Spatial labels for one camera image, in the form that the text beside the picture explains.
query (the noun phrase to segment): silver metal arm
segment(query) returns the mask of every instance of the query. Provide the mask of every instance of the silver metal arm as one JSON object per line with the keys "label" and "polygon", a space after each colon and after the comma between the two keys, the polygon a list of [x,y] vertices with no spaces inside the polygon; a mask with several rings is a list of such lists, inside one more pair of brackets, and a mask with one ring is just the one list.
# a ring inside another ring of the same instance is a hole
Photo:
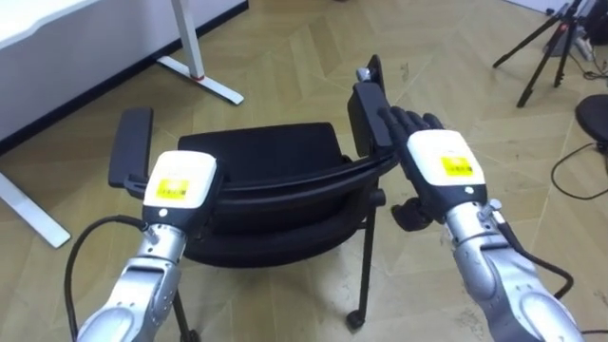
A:
{"label": "silver metal arm", "polygon": [[535,266],[498,229],[500,212],[465,203],[446,215],[453,255],[468,294],[497,342],[584,341],[568,310],[542,286]]}
{"label": "silver metal arm", "polygon": [[110,298],[80,329],[79,342],[154,341],[178,290],[186,236],[163,224],[150,226],[144,236]]}

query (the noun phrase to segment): robotic arm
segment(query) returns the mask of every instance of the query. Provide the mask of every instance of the robotic arm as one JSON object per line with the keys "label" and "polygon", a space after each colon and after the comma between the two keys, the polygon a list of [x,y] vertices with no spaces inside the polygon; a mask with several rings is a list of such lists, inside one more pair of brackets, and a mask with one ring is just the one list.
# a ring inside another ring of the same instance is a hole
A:
{"label": "robotic arm", "polygon": [[187,237],[210,216],[220,174],[216,159],[204,153],[170,151],[159,157],[143,198],[142,218],[149,226],[142,245],[127,261],[105,305],[85,322],[74,340],[153,341],[172,306],[181,341],[200,340],[187,328],[178,294],[178,264]]}
{"label": "robotic arm", "polygon": [[418,194],[393,209],[395,219],[408,231],[433,221],[445,225],[466,290],[484,311],[493,339],[583,341],[572,315],[522,253],[500,203],[487,200],[484,172],[462,135],[431,114],[393,107],[379,115]]}

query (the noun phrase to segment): wooden floor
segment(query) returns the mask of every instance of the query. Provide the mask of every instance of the wooden floor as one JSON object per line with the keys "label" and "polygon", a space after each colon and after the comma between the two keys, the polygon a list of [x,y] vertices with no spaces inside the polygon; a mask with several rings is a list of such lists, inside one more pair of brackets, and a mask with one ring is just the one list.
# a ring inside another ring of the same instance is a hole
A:
{"label": "wooden floor", "polygon": [[[605,83],[584,81],[569,62],[555,89],[552,60],[528,106],[517,109],[546,36],[491,68],[542,20],[499,0],[251,0],[250,10],[201,39],[209,74],[240,91],[241,106],[153,66],[0,158],[0,171],[77,236],[102,216],[140,213],[139,202],[106,184],[113,134],[130,106],[156,110],[154,159],[192,132],[317,121],[331,122],[354,156],[346,101],[355,69],[377,53],[390,101],[435,113],[466,136],[524,245],[576,278],[564,302],[581,328],[606,328],[608,196],[576,201],[549,181],[555,161],[589,141],[573,120],[575,105],[605,92]],[[592,151],[567,163],[558,181],[579,194],[608,186]],[[397,169],[382,185],[389,204],[413,195]],[[0,206],[0,341],[67,341],[62,285],[71,242],[52,250],[32,232]],[[115,226],[88,241],[74,275],[81,324],[105,302],[140,238]],[[489,339],[442,229],[406,234],[388,208],[378,218],[368,322],[350,333],[343,321],[357,305],[361,254],[357,235],[323,256],[271,270],[185,261],[180,290],[189,322],[205,342]],[[561,285],[541,275],[550,290]],[[175,318],[158,340],[178,341]]]}

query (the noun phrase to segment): desk leg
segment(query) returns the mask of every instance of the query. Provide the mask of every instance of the desk leg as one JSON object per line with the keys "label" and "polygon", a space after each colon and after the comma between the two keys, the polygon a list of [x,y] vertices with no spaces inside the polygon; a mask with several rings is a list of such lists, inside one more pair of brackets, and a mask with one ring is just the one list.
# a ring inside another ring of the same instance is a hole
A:
{"label": "desk leg", "polygon": [[0,198],[54,248],[69,240],[69,233],[2,173]]}
{"label": "desk leg", "polygon": [[200,57],[199,40],[188,0],[171,0],[171,3],[173,4],[173,11],[178,22],[181,44],[186,53],[187,65],[168,56],[159,58],[158,62],[233,102],[235,105],[239,105],[244,100],[242,95],[205,75],[202,58]]}

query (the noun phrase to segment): white wall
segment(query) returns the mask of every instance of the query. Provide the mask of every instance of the white wall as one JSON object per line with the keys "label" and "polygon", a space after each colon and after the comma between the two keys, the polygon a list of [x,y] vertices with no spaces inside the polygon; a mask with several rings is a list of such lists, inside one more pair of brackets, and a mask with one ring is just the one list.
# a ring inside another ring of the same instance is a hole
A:
{"label": "white wall", "polygon": [[[198,27],[244,1],[190,7]],[[0,140],[178,38],[170,0],[101,0],[1,49]]]}

